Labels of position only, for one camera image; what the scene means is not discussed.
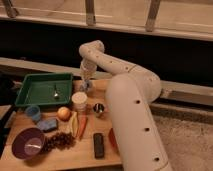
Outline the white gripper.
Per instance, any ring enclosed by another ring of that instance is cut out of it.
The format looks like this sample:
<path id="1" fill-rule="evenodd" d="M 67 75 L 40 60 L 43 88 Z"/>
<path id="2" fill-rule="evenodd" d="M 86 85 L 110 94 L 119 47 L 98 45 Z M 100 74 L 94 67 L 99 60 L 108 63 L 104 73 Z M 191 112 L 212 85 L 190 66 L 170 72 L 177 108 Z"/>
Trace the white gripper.
<path id="1" fill-rule="evenodd" d="M 97 70 L 97 65 L 93 62 L 90 62 L 88 60 L 82 60 L 80 64 L 80 73 L 81 78 L 83 80 L 89 80 L 92 78 L 94 73 Z"/>

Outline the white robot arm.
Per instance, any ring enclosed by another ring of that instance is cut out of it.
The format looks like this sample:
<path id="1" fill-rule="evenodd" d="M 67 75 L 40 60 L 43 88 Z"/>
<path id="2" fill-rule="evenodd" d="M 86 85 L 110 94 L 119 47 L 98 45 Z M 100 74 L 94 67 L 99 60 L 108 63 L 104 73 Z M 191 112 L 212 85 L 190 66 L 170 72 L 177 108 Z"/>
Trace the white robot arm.
<path id="1" fill-rule="evenodd" d="M 149 107 L 161 94 L 159 76 L 107 55 L 99 40 L 81 45 L 79 54 L 86 76 L 96 66 L 112 74 L 105 98 L 124 171 L 173 171 Z"/>

